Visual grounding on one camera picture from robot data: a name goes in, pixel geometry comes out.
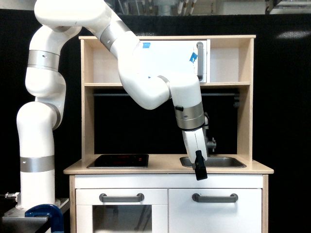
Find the drawer handle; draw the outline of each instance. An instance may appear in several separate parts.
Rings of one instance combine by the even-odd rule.
[[[145,199],[142,193],[138,193],[135,197],[107,197],[105,193],[99,195],[101,202],[141,202]]]
[[[203,79],[203,56],[204,56],[204,48],[203,48],[203,43],[202,42],[198,42],[196,44],[196,47],[198,48],[198,78],[199,81],[202,81]]]
[[[195,193],[192,195],[192,200],[201,203],[235,203],[238,200],[238,195],[235,193],[231,194],[230,197],[207,197],[200,196]]]

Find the cabinet door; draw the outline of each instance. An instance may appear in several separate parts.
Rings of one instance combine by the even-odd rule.
[[[169,232],[261,233],[261,189],[169,189]]]
[[[142,41],[139,46],[134,59],[141,75],[152,77],[171,70],[200,74],[201,82],[209,83],[210,40],[153,40]]]

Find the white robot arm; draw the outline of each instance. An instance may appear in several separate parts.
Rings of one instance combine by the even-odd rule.
[[[141,107],[155,109],[172,98],[197,180],[207,178],[204,166],[207,149],[202,130],[205,116],[197,76],[172,71],[163,71],[152,78],[138,75],[133,53],[140,41],[103,0],[37,0],[35,16],[43,26],[30,43],[26,73],[26,87],[35,96],[35,102],[25,104],[17,115],[21,208],[54,203],[52,131],[61,123],[66,93],[58,61],[62,46],[82,26],[118,59],[121,83]]]

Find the metal sink basin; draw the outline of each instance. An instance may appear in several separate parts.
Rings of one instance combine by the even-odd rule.
[[[181,157],[180,162],[182,166],[192,167],[189,157]],[[239,160],[230,157],[208,157],[204,161],[206,167],[225,167],[225,168],[243,168],[246,167],[245,164],[241,163]]]

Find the stovetop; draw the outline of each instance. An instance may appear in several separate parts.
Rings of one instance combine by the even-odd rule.
[[[146,168],[148,154],[103,154],[87,168]]]

